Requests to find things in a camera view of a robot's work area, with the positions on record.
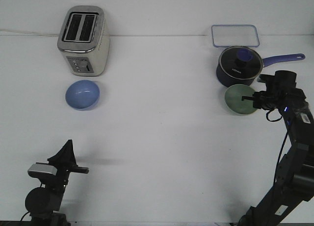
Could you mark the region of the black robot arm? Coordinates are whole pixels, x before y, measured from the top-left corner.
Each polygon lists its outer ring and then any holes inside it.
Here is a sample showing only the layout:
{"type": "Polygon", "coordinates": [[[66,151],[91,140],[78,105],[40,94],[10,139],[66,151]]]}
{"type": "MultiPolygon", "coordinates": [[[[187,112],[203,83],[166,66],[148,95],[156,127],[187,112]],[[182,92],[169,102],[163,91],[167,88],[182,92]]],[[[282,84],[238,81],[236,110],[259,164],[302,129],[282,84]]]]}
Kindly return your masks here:
{"type": "Polygon", "coordinates": [[[31,226],[69,226],[67,217],[59,213],[70,173],[89,173],[88,167],[76,163],[73,141],[69,139],[47,163],[36,162],[27,171],[41,186],[26,196],[25,207],[31,216],[31,226]]]}
{"type": "Polygon", "coordinates": [[[302,201],[314,196],[314,118],[303,90],[296,87],[296,76],[284,70],[261,74],[257,81],[266,90],[242,97],[251,100],[254,108],[268,113],[278,110],[291,147],[276,164],[272,187],[240,218],[240,226],[277,226],[302,201]]]}

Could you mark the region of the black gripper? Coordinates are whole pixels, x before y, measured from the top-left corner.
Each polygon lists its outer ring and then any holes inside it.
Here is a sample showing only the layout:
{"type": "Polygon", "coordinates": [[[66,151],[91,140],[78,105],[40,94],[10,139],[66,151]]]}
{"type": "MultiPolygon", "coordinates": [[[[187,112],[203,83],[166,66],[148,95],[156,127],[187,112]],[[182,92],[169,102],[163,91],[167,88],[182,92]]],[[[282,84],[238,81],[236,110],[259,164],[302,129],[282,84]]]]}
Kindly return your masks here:
{"type": "Polygon", "coordinates": [[[265,84],[265,91],[255,92],[252,97],[242,96],[241,100],[253,100],[253,107],[263,110],[278,108],[283,111],[286,106],[302,108],[306,96],[302,89],[296,87],[297,74],[292,71],[279,70],[274,76],[272,83],[265,84]]]}
{"type": "Polygon", "coordinates": [[[88,167],[80,167],[76,163],[73,141],[69,139],[57,154],[48,158],[49,169],[40,175],[40,182],[46,188],[58,194],[64,194],[69,182],[70,173],[88,174],[88,167]]]}

